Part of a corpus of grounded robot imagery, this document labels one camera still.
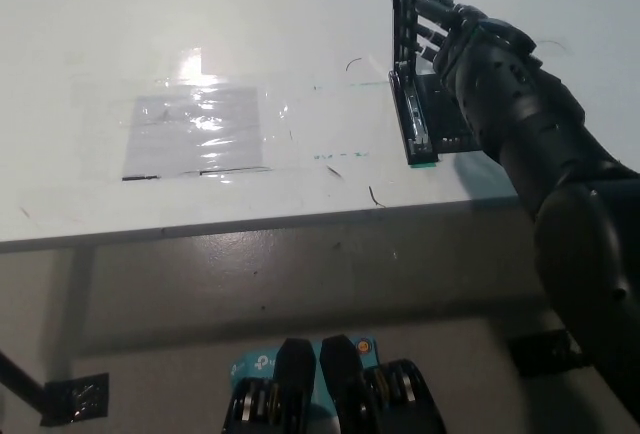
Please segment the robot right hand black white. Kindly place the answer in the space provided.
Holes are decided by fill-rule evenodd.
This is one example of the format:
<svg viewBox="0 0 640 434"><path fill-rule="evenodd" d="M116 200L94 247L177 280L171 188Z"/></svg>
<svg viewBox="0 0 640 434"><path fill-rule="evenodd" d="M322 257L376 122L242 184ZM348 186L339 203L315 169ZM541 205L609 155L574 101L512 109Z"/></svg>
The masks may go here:
<svg viewBox="0 0 640 434"><path fill-rule="evenodd" d="M476 143L493 160L509 131L532 115L584 123L582 106L542 68L533 55L536 43L519 28L452 0L418 0L415 11L446 31L427 58Z"/></svg>

